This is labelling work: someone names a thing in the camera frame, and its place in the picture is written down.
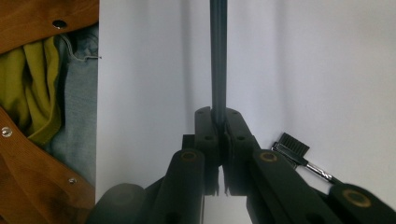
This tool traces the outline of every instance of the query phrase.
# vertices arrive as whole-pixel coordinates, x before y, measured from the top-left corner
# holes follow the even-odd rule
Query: gray fabric
[[[64,39],[58,41],[61,56],[66,57],[61,59],[58,85],[63,126],[45,149],[94,186],[98,24],[68,34],[69,43]]]

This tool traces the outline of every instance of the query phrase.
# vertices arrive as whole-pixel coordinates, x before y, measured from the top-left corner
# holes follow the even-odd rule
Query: black metal rod
[[[210,0],[212,119],[224,131],[227,87],[227,0]]]

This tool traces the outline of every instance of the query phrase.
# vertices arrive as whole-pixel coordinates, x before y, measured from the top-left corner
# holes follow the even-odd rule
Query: denim fabric
[[[65,56],[62,58],[58,86],[63,126],[45,147],[50,155],[82,175],[93,186],[96,167],[98,31],[96,24],[63,35],[59,40],[59,51]]]

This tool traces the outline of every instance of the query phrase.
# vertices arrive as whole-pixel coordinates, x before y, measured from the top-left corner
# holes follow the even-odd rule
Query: green fabric
[[[0,55],[0,106],[40,147],[61,127],[56,101],[59,64],[54,37]]]

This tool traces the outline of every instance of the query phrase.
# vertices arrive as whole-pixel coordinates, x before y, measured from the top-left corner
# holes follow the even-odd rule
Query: white wall
[[[100,10],[98,199],[161,178],[194,111],[211,105],[209,0]],[[393,208],[395,11],[394,1],[230,0],[227,101],[262,148],[290,133],[313,163]],[[206,198],[205,223],[249,223],[245,199]]]

